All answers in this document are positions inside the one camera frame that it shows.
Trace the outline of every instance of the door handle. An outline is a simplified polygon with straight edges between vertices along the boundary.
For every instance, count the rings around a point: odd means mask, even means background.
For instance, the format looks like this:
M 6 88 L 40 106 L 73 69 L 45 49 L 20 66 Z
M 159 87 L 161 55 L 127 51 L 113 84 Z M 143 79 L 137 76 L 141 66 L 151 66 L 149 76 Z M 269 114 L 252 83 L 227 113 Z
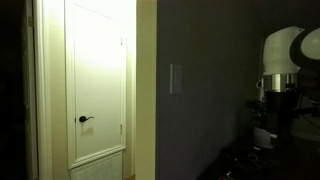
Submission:
M 79 121 L 80 122 L 86 122 L 86 121 L 88 121 L 89 119 L 91 119 L 91 118 L 94 118 L 94 117 L 88 117 L 88 118 L 86 118 L 85 116 L 81 116 L 80 118 L 79 118 Z

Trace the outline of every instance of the door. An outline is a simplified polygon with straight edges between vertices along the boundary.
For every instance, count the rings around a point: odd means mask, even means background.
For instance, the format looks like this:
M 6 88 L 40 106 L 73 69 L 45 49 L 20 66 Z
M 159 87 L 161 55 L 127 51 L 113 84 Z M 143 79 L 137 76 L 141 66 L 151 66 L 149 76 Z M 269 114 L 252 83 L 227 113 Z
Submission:
M 25 0 L 23 16 L 22 49 L 24 76 L 24 107 L 26 132 L 26 159 L 28 179 L 38 178 L 37 121 L 35 96 L 35 69 L 33 43 L 32 0 Z
M 117 2 L 68 1 L 69 159 L 75 167 L 124 148 L 125 39 Z

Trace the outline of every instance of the door frame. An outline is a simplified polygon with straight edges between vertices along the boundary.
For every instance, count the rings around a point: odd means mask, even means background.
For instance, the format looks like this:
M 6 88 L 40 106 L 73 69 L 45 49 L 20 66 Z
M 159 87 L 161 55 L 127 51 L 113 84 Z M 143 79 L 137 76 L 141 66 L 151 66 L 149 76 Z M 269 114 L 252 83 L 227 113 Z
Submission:
M 52 180 L 48 1 L 33 0 L 39 179 Z

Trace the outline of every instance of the light switch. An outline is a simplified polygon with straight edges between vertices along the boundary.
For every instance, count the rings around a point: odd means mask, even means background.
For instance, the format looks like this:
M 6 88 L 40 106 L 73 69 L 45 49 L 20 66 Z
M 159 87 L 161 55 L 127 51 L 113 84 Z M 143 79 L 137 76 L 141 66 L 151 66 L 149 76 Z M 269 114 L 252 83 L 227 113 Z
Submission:
M 182 67 L 170 64 L 170 94 L 182 93 Z

